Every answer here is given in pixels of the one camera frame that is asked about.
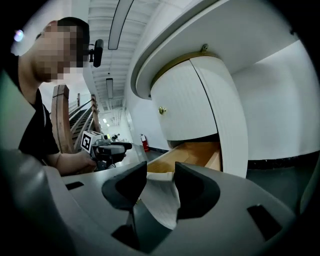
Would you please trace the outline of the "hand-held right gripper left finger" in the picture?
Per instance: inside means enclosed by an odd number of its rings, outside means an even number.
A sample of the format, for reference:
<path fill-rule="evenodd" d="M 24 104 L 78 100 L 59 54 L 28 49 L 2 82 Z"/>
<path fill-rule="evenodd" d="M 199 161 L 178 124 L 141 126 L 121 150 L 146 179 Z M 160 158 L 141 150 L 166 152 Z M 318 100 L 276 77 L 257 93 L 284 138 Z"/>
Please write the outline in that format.
<path fill-rule="evenodd" d="M 138 249 L 134 218 L 146 162 L 65 177 L 53 167 L 44 170 L 71 256 L 147 256 Z"/>

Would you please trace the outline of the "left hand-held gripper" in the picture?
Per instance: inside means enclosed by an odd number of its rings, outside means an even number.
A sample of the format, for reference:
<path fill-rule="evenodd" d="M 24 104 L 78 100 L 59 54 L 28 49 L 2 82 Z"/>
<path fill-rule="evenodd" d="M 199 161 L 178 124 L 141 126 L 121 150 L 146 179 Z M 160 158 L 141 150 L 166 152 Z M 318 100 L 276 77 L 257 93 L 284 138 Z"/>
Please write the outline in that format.
<path fill-rule="evenodd" d="M 125 157 L 125 152 L 132 149 L 128 142 L 112 143 L 107 135 L 95 131 L 84 131 L 81 138 L 81 148 L 89 153 L 96 162 L 96 170 L 106 170 Z"/>

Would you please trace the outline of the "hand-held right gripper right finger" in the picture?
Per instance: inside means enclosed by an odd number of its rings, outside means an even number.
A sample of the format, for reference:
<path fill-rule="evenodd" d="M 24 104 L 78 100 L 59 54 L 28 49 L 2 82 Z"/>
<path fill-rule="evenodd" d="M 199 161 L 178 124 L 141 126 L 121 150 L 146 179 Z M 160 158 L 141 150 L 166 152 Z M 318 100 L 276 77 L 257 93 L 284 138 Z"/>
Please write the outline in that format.
<path fill-rule="evenodd" d="M 295 221 L 295 213 L 254 182 L 205 167 L 175 164 L 176 228 L 152 256 L 257 256 Z"/>

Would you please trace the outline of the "large white drawer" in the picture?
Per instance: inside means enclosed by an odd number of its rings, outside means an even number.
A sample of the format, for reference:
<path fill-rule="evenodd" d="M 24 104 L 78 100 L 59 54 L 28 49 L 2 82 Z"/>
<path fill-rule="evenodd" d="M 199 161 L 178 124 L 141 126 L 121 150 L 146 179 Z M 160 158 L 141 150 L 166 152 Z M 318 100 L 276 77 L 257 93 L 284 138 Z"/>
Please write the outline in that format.
<path fill-rule="evenodd" d="M 146 185 L 140 194 L 151 215 L 165 228 L 177 226 L 180 198 L 174 183 L 175 163 L 223 170 L 219 142 L 185 142 L 147 164 Z"/>

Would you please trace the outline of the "white wooden cabinet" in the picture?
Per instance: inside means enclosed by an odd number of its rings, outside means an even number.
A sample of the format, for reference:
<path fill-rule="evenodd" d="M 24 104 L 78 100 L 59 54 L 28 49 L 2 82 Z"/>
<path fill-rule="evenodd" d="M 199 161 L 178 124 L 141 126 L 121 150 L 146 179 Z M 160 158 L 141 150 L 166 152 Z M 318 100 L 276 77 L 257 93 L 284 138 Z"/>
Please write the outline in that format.
<path fill-rule="evenodd" d="M 137 97 L 153 103 L 154 83 L 169 69 L 189 60 L 214 115 L 222 169 L 245 177 L 248 132 L 232 74 L 296 40 L 289 23 L 269 0 L 189 1 L 183 11 L 160 13 L 147 26 L 133 67 L 131 89 Z"/>

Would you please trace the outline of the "person's left forearm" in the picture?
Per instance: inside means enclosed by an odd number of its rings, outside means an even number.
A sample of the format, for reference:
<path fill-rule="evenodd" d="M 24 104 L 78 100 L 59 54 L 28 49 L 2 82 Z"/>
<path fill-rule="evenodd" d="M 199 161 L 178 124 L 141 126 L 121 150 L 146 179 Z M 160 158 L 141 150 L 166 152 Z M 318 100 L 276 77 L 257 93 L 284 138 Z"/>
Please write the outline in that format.
<path fill-rule="evenodd" d="M 44 161 L 48 166 L 56 168 L 61 176 L 69 176 L 82 171 L 90 172 L 97 166 L 86 151 L 49 154 Z"/>

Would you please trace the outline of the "red fire extinguisher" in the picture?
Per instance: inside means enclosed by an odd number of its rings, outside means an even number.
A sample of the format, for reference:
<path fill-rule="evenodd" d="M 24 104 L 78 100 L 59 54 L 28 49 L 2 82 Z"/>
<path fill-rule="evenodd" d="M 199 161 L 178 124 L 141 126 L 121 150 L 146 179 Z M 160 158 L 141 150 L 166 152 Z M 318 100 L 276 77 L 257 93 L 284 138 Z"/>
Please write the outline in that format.
<path fill-rule="evenodd" d="M 149 148 L 149 145 L 148 145 L 148 141 L 147 141 L 147 138 L 144 134 L 140 134 L 140 140 L 142 142 L 142 147 L 143 147 L 143 150 L 145 152 L 149 152 L 150 151 L 150 148 Z"/>

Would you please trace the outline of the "wooden staircase railing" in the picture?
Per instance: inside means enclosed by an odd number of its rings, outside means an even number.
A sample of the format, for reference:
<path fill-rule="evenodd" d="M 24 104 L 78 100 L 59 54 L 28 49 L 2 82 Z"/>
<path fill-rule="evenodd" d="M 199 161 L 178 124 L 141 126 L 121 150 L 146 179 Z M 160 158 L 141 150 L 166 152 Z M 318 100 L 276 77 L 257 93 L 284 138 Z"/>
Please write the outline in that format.
<path fill-rule="evenodd" d="M 92 94 L 90 100 L 80 104 L 77 97 L 75 108 L 69 108 L 69 88 L 66 84 L 54 87 L 51 103 L 52 132 L 61 153 L 80 151 L 83 132 L 101 132 L 98 119 L 98 103 Z"/>

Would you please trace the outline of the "person's torso black shirt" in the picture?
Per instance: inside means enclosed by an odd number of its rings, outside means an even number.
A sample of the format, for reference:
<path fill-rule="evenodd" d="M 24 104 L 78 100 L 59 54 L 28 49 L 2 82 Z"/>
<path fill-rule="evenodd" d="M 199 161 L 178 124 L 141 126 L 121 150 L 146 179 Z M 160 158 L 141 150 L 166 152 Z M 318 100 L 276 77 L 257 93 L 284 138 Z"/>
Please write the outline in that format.
<path fill-rule="evenodd" d="M 19 149 L 43 164 L 55 167 L 60 151 L 53 136 L 49 111 L 43 104 L 38 87 L 31 87 L 31 95 L 34 96 L 34 101 L 30 105 L 35 113 L 25 129 Z"/>

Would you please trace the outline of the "white cabinet door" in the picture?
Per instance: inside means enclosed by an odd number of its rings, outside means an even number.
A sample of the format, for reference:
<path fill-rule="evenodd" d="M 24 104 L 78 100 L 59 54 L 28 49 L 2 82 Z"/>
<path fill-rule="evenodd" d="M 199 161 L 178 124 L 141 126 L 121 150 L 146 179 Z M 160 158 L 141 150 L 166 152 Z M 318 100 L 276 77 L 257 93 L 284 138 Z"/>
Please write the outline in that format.
<path fill-rule="evenodd" d="M 209 99 L 190 60 L 166 71 L 154 83 L 150 95 L 167 141 L 218 133 Z"/>

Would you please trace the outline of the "long ceiling light panel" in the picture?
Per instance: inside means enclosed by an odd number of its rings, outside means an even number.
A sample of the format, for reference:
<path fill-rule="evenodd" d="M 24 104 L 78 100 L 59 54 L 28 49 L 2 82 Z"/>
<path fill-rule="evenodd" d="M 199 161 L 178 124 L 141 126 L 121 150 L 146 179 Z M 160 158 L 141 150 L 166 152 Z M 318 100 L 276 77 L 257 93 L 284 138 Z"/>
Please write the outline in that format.
<path fill-rule="evenodd" d="M 110 27 L 108 50 L 118 49 L 121 33 L 134 0 L 119 0 Z"/>

